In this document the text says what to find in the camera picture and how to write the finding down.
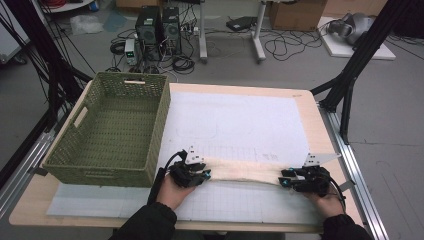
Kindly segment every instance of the cardboard box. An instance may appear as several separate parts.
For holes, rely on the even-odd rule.
[[[315,31],[326,4],[327,0],[273,3],[269,17],[272,29]]]
[[[387,0],[328,0],[324,16],[343,17],[346,13],[377,16]]]
[[[140,9],[141,6],[162,6],[161,0],[116,0],[116,6],[124,9]]]

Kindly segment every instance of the plastic bag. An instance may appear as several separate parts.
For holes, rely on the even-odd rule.
[[[99,19],[95,16],[80,15],[71,18],[70,21],[73,35],[103,31],[103,25],[99,23]]]

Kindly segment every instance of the green woven basket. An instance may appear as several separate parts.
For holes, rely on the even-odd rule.
[[[167,77],[98,73],[80,101],[43,168],[68,184],[151,187],[171,101]]]

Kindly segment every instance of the sleeve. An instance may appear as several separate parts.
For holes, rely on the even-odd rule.
[[[170,240],[177,215],[161,203],[140,208],[109,240]]]
[[[329,217],[324,221],[322,240],[371,240],[370,235],[361,226],[355,224],[345,214]]]

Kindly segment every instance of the white table leg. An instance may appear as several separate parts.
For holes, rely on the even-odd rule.
[[[259,40],[259,34],[261,33],[262,20],[264,19],[266,8],[266,1],[259,3],[258,22],[256,24],[256,31],[252,31],[252,39],[255,45],[256,52],[258,53],[258,62],[266,59],[264,49],[262,48],[261,41]]]
[[[205,5],[205,0],[200,0],[199,50],[200,50],[200,60],[203,63],[206,63],[208,60],[208,51],[206,48],[204,5]]]

